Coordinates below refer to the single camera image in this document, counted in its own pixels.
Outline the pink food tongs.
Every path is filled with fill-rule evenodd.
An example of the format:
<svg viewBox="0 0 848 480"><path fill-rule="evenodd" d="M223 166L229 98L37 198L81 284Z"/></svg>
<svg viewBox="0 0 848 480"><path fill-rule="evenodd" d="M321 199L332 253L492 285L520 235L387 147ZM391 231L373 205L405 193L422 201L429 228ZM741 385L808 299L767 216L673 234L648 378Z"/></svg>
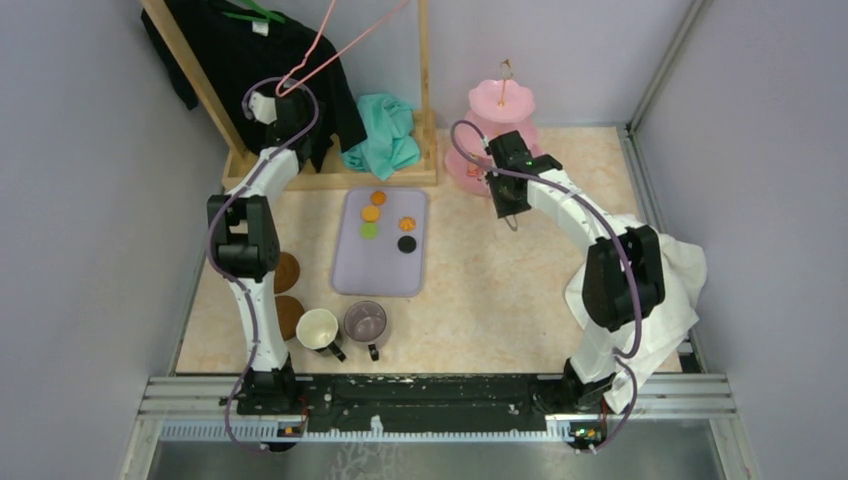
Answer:
<svg viewBox="0 0 848 480"><path fill-rule="evenodd" d="M509 229L513 232L517 232L519 229L519 224L516 215L507 215L503 217L503 221L509 227Z"/></svg>

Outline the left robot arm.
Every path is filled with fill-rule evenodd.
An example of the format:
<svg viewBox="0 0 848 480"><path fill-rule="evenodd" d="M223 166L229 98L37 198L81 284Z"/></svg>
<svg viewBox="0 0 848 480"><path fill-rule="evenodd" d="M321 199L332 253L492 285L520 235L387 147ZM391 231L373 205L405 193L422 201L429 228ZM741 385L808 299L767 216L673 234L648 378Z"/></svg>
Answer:
<svg viewBox="0 0 848 480"><path fill-rule="evenodd" d="M272 136L246 176L206 204L205 255L234 295L246 344L245 367L223 403L240 415L294 414L301 389L278 321L274 278L281 248L272 206L309 159L321 106L301 85L282 98L251 88L243 109Z"/></svg>

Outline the black sandwich cookie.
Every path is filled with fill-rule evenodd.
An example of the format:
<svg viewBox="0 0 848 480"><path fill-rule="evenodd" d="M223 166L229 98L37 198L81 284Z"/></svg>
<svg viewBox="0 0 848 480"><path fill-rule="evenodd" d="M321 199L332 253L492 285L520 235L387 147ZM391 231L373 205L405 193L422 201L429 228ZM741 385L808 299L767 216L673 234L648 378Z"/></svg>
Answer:
<svg viewBox="0 0 848 480"><path fill-rule="evenodd" d="M418 241L410 235L404 235L397 241L397 248L403 254L411 254L418 248Z"/></svg>

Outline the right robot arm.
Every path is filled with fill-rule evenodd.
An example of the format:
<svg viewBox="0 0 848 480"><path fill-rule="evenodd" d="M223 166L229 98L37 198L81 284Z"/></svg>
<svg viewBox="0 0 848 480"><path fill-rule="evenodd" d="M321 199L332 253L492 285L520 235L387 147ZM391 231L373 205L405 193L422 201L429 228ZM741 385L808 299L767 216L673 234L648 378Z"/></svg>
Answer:
<svg viewBox="0 0 848 480"><path fill-rule="evenodd" d="M588 320L564 367L565 403L576 412L600 402L623 412L644 380L635 363L648 350L649 318L666 297L658 233L616 219L579 192L556 159L533 155L518 132L481 143L493 160L486 181L498 217L538 210L585 248L577 296L568 305Z"/></svg>

